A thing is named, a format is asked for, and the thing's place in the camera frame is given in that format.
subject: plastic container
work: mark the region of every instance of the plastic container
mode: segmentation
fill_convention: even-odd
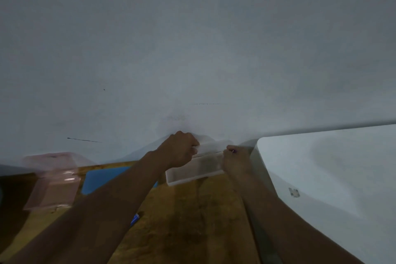
[[[182,167],[166,171],[166,183],[168,186],[174,186],[224,173],[220,164],[223,160],[223,150],[227,145],[233,145],[232,141],[215,141],[197,146],[198,153],[190,162]]]
[[[36,170],[39,177],[24,210],[72,206],[81,178],[78,166],[95,163],[76,153],[46,153],[22,159],[24,166]]]

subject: forearm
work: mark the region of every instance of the forearm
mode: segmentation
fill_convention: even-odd
[[[285,264],[362,263],[298,216],[254,175],[238,176],[233,182]]]
[[[156,152],[83,198],[8,263],[106,263],[166,169]]]

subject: wooden surface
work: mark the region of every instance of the wooden surface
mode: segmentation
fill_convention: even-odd
[[[132,165],[132,162],[82,167],[89,170]],[[67,209],[22,211],[36,177],[0,178],[0,261],[5,261]],[[226,175],[168,187],[164,176],[138,213],[141,219],[126,233],[110,259],[122,263],[260,263],[244,205]]]

